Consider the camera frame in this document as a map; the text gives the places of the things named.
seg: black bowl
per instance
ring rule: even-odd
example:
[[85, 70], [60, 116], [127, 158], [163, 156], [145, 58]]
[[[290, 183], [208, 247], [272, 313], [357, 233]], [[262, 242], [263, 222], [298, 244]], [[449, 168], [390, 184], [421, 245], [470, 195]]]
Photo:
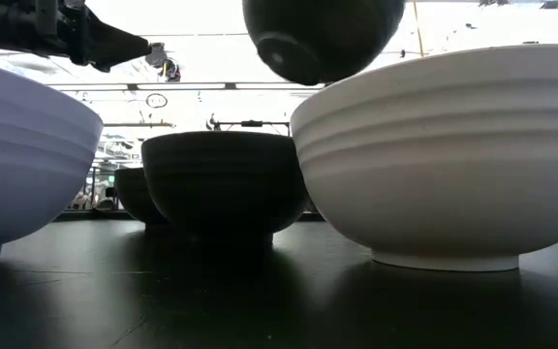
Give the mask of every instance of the black bowl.
[[397, 31], [405, 0], [243, 0], [249, 36], [284, 79], [335, 82], [365, 69]]
[[148, 140], [141, 154], [156, 207], [199, 242], [271, 242], [308, 203], [289, 137], [189, 132]]
[[145, 184], [143, 169], [115, 171], [115, 191], [128, 213], [148, 226], [168, 225], [168, 220], [154, 206]]

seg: ceiling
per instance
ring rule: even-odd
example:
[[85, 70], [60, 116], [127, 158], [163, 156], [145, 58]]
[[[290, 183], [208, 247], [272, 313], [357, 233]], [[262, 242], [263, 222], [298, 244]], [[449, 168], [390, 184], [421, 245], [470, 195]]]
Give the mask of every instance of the ceiling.
[[[170, 57], [181, 66], [183, 83], [282, 81], [260, 61], [246, 35], [240, 0], [87, 0], [86, 3], [102, 21], [142, 35], [150, 42], [165, 43]], [[496, 5], [496, 1], [490, 3], [494, 4], [480, 6], [479, 1], [408, 3], [397, 34], [366, 71], [449, 51], [528, 42], [558, 43], [558, 2], [529, 0], [505, 6]], [[404, 57], [400, 55], [402, 50], [406, 52]], [[211, 115], [220, 121], [287, 121], [294, 108], [313, 93], [210, 91], [196, 90], [192, 85], [186, 91], [84, 91], [91, 86], [83, 84], [118, 87], [115, 85], [158, 82], [156, 72], [142, 59], [121, 64], [104, 74], [90, 67], [75, 66], [64, 58], [45, 59], [0, 50], [0, 67], [46, 84], [81, 84], [75, 88], [78, 91], [65, 93], [94, 109], [107, 124], [145, 123], [143, 127], [106, 128], [105, 138], [130, 140], [132, 149], [124, 149], [125, 153], [139, 152], [140, 142], [135, 141], [138, 139], [205, 129]], [[167, 98], [167, 105], [151, 108], [146, 99], [152, 93], [160, 93], [159, 99]], [[175, 127], [147, 127], [161, 120]], [[286, 133], [285, 128], [270, 126], [262, 131]]]

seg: black tabletop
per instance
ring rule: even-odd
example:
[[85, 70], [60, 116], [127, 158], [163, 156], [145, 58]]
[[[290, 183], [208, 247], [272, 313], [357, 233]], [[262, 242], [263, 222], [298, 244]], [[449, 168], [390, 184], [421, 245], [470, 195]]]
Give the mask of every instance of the black tabletop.
[[558, 244], [455, 273], [376, 264], [326, 223], [257, 254], [142, 229], [53, 223], [6, 244], [0, 348], [558, 348]]

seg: ridged bowl exterior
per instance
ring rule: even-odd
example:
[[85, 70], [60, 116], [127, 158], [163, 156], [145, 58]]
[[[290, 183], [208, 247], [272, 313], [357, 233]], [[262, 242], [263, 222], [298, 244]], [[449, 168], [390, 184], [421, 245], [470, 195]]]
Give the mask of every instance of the ridged bowl exterior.
[[115, 171], [117, 198], [133, 218], [147, 225], [165, 225], [167, 219], [154, 206], [143, 168]]
[[375, 252], [517, 256], [558, 241], [558, 46], [347, 79], [292, 127], [316, 207]]
[[0, 70], [0, 245], [52, 221], [81, 189], [103, 130], [92, 110]]
[[256, 240], [293, 224], [307, 192], [291, 138], [190, 132], [141, 146], [156, 207], [200, 238]]

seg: white ceramic bowl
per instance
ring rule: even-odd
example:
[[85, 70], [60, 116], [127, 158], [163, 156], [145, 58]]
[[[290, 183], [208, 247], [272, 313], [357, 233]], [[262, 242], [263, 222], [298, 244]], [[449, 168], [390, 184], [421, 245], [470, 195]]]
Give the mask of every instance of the white ceramic bowl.
[[316, 207], [376, 261], [510, 270], [558, 241], [558, 46], [433, 56], [306, 100], [294, 142]]
[[73, 98], [0, 69], [0, 251], [71, 202], [102, 130], [101, 118]]

